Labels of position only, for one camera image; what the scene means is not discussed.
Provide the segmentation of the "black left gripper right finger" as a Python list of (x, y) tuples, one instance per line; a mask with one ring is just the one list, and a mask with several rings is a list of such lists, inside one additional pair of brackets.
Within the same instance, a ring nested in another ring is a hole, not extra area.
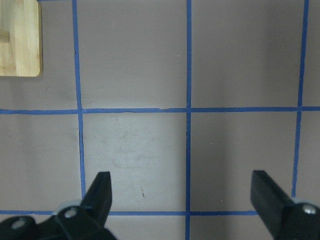
[(274, 240), (320, 238), (320, 208), (288, 196), (264, 170), (251, 174), (250, 201)]

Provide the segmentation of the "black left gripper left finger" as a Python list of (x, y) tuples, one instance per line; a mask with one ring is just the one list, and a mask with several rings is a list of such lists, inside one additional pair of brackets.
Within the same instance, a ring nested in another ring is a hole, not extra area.
[(99, 172), (79, 205), (63, 208), (47, 220), (36, 223), (28, 215), (7, 218), (0, 223), (2, 240), (115, 240), (105, 228), (112, 206), (111, 175)]

